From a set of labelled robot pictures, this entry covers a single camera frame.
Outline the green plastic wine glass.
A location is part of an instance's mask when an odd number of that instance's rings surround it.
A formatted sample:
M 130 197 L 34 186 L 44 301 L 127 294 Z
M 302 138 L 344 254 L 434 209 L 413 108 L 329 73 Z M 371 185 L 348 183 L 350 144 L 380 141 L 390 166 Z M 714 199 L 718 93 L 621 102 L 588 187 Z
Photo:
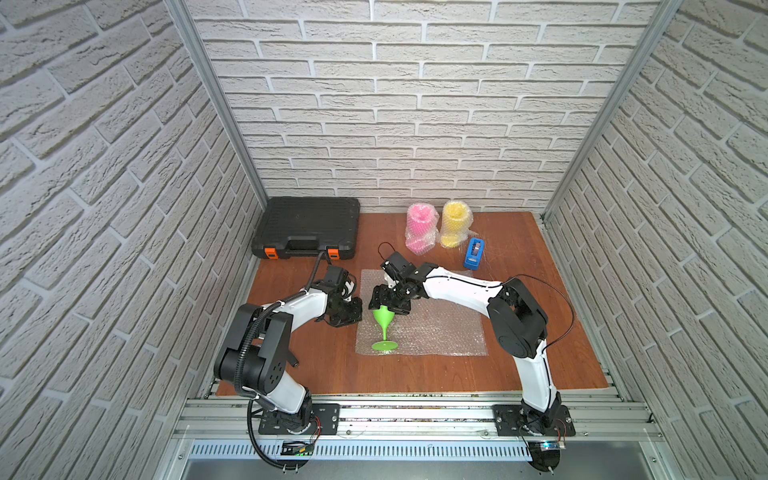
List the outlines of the green plastic wine glass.
M 382 338 L 373 343 L 371 348 L 377 352 L 390 352 L 398 348 L 398 343 L 388 339 L 388 328 L 395 318 L 395 313 L 387 306 L 381 306 L 373 311 L 373 317 L 381 329 Z

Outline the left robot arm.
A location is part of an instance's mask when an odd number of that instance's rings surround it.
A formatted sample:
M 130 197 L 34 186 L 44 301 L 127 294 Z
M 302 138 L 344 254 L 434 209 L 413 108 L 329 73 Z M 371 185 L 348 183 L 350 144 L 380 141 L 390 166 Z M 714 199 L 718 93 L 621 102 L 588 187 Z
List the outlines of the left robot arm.
M 244 398 L 282 413 L 299 413 L 308 391 L 286 372 L 286 365 L 295 361 L 290 337 L 318 318 L 327 318 L 335 328 L 358 323 L 362 300 L 310 288 L 267 306 L 242 305 L 215 357 L 214 376 Z

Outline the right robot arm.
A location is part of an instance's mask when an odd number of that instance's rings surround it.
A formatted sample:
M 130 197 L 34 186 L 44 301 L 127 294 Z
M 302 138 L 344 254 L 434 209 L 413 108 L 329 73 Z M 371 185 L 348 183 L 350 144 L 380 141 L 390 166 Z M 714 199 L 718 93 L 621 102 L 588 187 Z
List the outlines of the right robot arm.
M 410 313 L 416 299 L 436 299 L 485 315 L 501 348 L 515 359 L 522 386 L 522 406 L 535 419 L 553 416 L 561 406 L 547 358 L 548 318 L 525 284 L 480 280 L 435 264 L 387 266 L 388 282 L 372 290 L 369 308 L 395 315 Z

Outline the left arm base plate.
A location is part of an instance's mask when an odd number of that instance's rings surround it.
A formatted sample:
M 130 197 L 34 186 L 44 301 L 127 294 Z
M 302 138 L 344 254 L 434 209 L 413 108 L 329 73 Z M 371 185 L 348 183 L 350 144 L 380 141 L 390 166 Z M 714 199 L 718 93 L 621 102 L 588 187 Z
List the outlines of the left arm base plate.
M 260 435 L 335 435 L 338 431 L 341 405 L 338 403 L 313 404 L 310 409 L 302 407 L 298 413 L 289 414 L 280 410 L 261 414 L 258 433 Z

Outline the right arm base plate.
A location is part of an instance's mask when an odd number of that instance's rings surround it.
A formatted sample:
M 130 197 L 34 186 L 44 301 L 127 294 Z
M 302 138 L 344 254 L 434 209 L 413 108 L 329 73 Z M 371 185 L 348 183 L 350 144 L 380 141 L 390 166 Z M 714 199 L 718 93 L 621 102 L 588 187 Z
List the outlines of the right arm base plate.
M 574 421 L 569 409 L 554 404 L 542 413 L 524 404 L 497 404 L 491 407 L 497 435 L 573 437 Z

